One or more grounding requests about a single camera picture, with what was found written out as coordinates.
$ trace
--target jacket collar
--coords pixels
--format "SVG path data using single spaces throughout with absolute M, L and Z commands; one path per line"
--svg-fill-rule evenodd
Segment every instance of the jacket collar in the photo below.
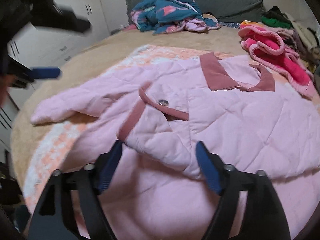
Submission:
M 201 55 L 200 63 L 205 80 L 212 91 L 230 90 L 234 88 L 247 92 L 275 91 L 275 80 L 272 74 L 262 65 L 250 65 L 261 73 L 261 78 L 259 83 L 254 87 L 245 88 L 228 75 L 213 52 Z

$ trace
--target gray headboard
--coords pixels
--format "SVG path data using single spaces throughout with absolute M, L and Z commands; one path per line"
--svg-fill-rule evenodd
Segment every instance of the gray headboard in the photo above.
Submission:
M 129 23 L 130 12 L 142 0 L 125 0 Z M 211 12 L 221 22 L 261 21 L 262 0 L 195 0 L 202 13 Z

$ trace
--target pink fleece clothing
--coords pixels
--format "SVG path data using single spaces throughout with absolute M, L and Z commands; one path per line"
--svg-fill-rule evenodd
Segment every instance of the pink fleece clothing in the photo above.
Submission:
M 277 33 L 263 25 L 244 21 L 238 34 L 243 39 L 241 46 L 252 59 L 284 75 L 297 92 L 312 98 L 316 93 L 312 73 L 299 61 L 299 54 L 286 46 Z
M 100 198 L 120 240 L 202 237 L 217 197 L 201 181 L 199 140 L 225 163 L 273 179 L 320 165 L 312 103 L 275 83 L 263 66 L 249 66 L 247 56 L 209 53 L 100 76 L 44 100 L 31 122 L 59 122 L 74 112 L 98 120 L 75 142 L 64 171 L 94 162 L 117 137 L 127 145 Z

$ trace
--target pile of clothes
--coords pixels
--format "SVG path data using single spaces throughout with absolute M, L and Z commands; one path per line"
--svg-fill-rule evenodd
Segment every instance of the pile of clothes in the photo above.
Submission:
M 204 18 L 194 0 L 143 0 L 133 8 L 131 18 L 140 31 L 154 30 L 154 34 L 202 33 L 222 26 L 215 17 Z
M 252 59 L 285 76 L 301 95 L 309 99 L 313 97 L 316 92 L 313 74 L 278 33 L 263 24 L 244 21 L 238 34 L 243 39 L 242 48 Z
M 316 32 L 297 22 L 290 14 L 282 13 L 278 6 L 265 12 L 262 22 L 279 34 L 285 45 L 299 53 L 304 65 L 314 73 L 319 66 L 320 48 Z

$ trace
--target cabinet handle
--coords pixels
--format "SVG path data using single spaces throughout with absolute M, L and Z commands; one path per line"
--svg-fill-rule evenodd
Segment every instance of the cabinet handle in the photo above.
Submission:
M 7 115 L 7 113 L 3 110 L 3 108 L 0 107 L 0 109 L 2 110 L 2 112 L 4 112 L 5 116 L 9 119 L 9 121 L 12 122 L 12 120 L 11 120 L 10 117 Z
M 0 124 L 2 124 L 2 126 L 7 130 L 8 128 L 6 128 L 6 126 L 3 124 L 3 122 L 1 122 L 0 120 Z
M 16 49 L 17 49 L 18 54 L 20 54 L 20 52 L 19 52 L 19 50 L 18 50 L 18 47 L 17 47 L 17 43 L 14 42 L 14 44 L 15 44 L 15 46 L 16 46 Z
M 12 129 L 12 127 L 9 125 L 9 123 L 7 122 L 7 120 L 2 116 L 2 114 L 0 113 L 0 116 L 2 118 L 2 120 L 7 124 L 7 126 L 9 126 L 10 129 Z
M 16 57 L 16 54 L 15 54 L 15 52 L 14 52 L 14 50 L 13 50 L 13 47 L 12 47 L 12 44 L 10 44 L 10 47 L 11 47 L 11 50 L 12 50 L 12 52 L 13 52 L 14 57 Z

